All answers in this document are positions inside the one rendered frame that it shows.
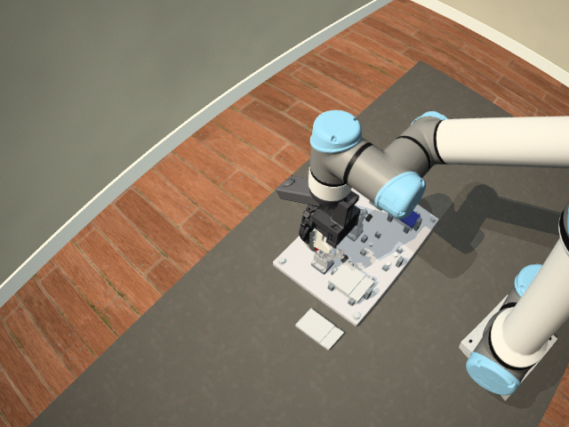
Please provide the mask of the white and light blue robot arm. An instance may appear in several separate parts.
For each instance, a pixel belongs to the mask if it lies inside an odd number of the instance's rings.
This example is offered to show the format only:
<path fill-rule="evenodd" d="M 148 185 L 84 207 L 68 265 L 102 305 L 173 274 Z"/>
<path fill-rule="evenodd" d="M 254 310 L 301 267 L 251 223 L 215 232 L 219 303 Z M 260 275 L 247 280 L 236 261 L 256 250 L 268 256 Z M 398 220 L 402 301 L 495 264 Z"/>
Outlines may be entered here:
<path fill-rule="evenodd" d="M 430 111 L 383 151 L 362 135 L 357 118 L 346 111 L 319 115 L 310 138 L 309 178 L 290 176 L 276 188 L 279 198 L 321 206 L 309 189 L 327 201 L 354 189 L 403 220 L 419 204 L 426 189 L 422 178 L 433 165 L 569 168 L 569 116 L 448 119 Z M 514 393 L 569 319 L 568 212 L 569 200 L 548 258 L 521 269 L 470 353 L 470 377 L 490 392 Z"/>

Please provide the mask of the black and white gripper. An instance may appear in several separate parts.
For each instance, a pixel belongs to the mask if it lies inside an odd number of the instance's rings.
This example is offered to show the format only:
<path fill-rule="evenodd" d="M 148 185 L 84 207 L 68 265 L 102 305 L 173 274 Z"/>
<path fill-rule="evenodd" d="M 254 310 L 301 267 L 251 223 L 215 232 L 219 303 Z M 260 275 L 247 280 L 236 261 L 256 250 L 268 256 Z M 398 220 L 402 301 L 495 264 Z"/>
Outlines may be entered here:
<path fill-rule="evenodd" d="M 357 226 L 361 209 L 355 204 L 360 196 L 351 190 L 341 200 L 327 201 L 315 196 L 310 189 L 309 193 L 321 206 L 308 205 L 306 207 L 301 218 L 299 235 L 312 252 L 315 252 L 317 248 L 329 254 L 331 249 L 328 245 L 336 249 L 336 246 Z M 328 237 L 329 232 L 331 234 Z M 324 242 L 325 237 L 326 242 Z"/>

